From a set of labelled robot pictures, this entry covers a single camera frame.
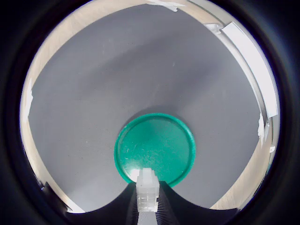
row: white plastic connector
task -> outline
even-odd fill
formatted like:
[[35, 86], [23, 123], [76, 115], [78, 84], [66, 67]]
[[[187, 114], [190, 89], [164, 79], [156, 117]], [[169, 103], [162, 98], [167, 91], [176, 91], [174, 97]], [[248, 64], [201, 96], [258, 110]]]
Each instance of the white plastic connector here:
[[137, 210], [157, 212], [159, 196], [158, 177], [151, 168], [143, 168], [136, 181]]

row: wooden surface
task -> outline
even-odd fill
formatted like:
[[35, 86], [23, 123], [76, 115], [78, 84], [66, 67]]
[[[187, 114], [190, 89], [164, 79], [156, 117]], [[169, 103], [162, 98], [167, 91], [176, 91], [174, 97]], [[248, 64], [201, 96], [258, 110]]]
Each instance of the wooden surface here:
[[[215, 17], [190, 2], [187, 2], [185, 0], [177, 0], [176, 2], [185, 5], [185, 7], [179, 8], [184, 12], [190, 14], [201, 23], [218, 22]], [[47, 37], [45, 42], [40, 47], [29, 68], [24, 85], [24, 90], [27, 89], [30, 78], [32, 80], [32, 85], [34, 85], [37, 77], [39, 76], [48, 60], [76, 33], [106, 15], [122, 10], [124, 8], [145, 3], [148, 3], [148, 1], [95, 0], [87, 3], [86, 5], [77, 9], [74, 13], [70, 14], [55, 28], [53, 32], [51, 32], [51, 34]], [[26, 92], [24, 91], [21, 103], [21, 116], [24, 113], [26, 105], [25, 99]], [[26, 122], [21, 120], [21, 133], [26, 154], [37, 177], [40, 178], [42, 183], [45, 183], [47, 181], [53, 188], [54, 192], [60, 198], [62, 198], [62, 200], [70, 208], [73, 209], [73, 212], [83, 212], [80, 207], [78, 207], [63, 193], [63, 191], [59, 188], [59, 186], [55, 183], [55, 181], [47, 171], [34, 144], [28, 120]], [[270, 142], [270, 136], [271, 135], [269, 135], [267, 139], [267, 143]], [[227, 191], [227, 193], [211, 208], [221, 210], [240, 207], [243, 202], [253, 194], [253, 191], [258, 187], [260, 181], [263, 179], [268, 167], [269, 156], [270, 153], [268, 144], [265, 144], [261, 148], [259, 142], [243, 173], [236, 180], [233, 186]]]

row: green plastic lid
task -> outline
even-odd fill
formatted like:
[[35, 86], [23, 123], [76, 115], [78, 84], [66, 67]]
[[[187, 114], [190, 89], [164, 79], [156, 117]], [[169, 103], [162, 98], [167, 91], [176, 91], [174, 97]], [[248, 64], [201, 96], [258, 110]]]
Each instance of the green plastic lid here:
[[121, 130], [114, 160], [128, 183], [136, 182], [142, 168], [151, 168], [158, 180], [173, 187], [191, 170], [195, 152], [193, 134], [181, 120], [152, 113], [134, 119]]

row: light gray background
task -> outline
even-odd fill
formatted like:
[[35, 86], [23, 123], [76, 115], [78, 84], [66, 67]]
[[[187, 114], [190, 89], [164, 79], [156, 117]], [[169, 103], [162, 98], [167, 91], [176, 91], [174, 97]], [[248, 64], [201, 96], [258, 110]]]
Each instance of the light gray background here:
[[127, 185], [114, 144], [145, 113], [192, 130], [195, 164], [174, 190], [203, 207], [226, 193], [258, 141], [255, 96], [229, 51], [186, 13], [149, 5], [104, 17], [63, 45], [33, 87], [29, 120], [50, 174], [90, 211]]

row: gray surface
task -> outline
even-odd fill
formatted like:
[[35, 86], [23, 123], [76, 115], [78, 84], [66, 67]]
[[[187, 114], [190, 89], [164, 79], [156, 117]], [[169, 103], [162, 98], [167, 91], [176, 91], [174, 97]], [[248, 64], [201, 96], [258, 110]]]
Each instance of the gray surface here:
[[195, 164], [174, 190], [203, 207], [231, 187], [258, 141], [259, 109], [241, 68], [180, 10], [142, 5], [96, 21], [51, 58], [33, 97], [29, 120], [41, 158], [87, 211], [126, 186], [113, 148], [138, 115], [168, 113], [191, 128]]

